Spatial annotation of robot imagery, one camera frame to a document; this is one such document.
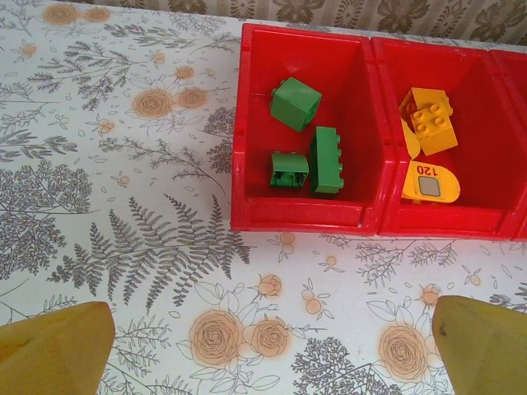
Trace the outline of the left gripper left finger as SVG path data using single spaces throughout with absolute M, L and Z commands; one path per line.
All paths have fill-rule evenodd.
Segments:
M 2 325 L 1 393 L 95 394 L 114 334 L 102 301 Z

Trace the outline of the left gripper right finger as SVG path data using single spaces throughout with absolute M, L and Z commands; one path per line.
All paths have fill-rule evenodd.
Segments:
M 431 323 L 456 394 L 526 393 L 526 314 L 447 295 Z

